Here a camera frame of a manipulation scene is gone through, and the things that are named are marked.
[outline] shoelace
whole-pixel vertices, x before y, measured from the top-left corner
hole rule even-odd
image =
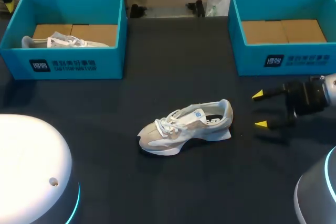
[[[173,130],[175,129],[175,132],[178,132],[179,130],[187,130],[187,127],[184,127],[184,124],[172,124],[175,123],[178,119],[173,117],[173,115],[178,112],[180,110],[175,110],[174,112],[170,113],[166,118],[161,118],[161,119],[156,119],[155,120],[155,125],[156,128],[158,130],[158,132],[160,133],[160,135],[162,135],[163,137],[167,137],[168,135],[166,135],[165,133],[169,133],[172,134]]]
[[[70,43],[70,46],[72,46],[72,47],[74,47],[77,42],[80,44],[80,47],[83,47],[83,46],[86,45],[86,41],[84,41],[83,39],[79,39],[79,38],[76,38],[76,37],[71,36],[71,35],[68,36],[68,38],[69,37],[72,38],[72,40],[68,39],[68,42]]]

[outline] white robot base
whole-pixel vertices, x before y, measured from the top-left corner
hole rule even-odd
[[[0,115],[0,223],[74,224],[80,185],[69,147],[50,124]]]
[[[294,192],[300,224],[336,223],[336,147],[301,176]]]

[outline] brown cardboard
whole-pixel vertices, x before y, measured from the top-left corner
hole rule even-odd
[[[46,39],[56,31],[63,35],[72,35],[113,47],[117,39],[118,25],[38,24],[33,39]]]
[[[73,25],[71,35],[88,41],[104,43],[114,47],[118,25]]]
[[[248,44],[288,43],[281,21],[243,21]]]
[[[282,20],[290,43],[327,42],[316,19]]]
[[[72,24],[38,24],[33,39],[46,39],[56,31],[64,35],[70,35],[71,30]]]
[[[266,22],[264,20],[243,21],[242,25],[248,44],[268,43],[268,38],[266,34]]]
[[[269,43],[288,43],[281,21],[266,21],[266,28]]]

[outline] blue box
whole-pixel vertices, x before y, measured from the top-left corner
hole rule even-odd
[[[37,24],[118,24],[116,46],[21,48],[22,38],[32,37]],[[0,50],[16,80],[121,79],[126,40],[123,0],[20,0]],[[70,61],[81,63],[74,68],[55,66]],[[42,68],[35,69],[34,64]]]
[[[286,19],[316,19],[327,43],[246,42],[242,21]],[[336,0],[231,0],[228,29],[240,76],[336,72]]]

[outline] sneaker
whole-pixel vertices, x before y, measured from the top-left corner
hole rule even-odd
[[[156,155],[170,156],[180,152],[192,138],[220,141],[231,137],[233,111],[227,100],[193,104],[156,119],[140,131],[140,147]]]
[[[32,39],[28,36],[22,39],[22,48],[51,48],[51,47],[108,47],[98,42],[78,39],[74,36],[66,36],[58,32],[47,39]]]

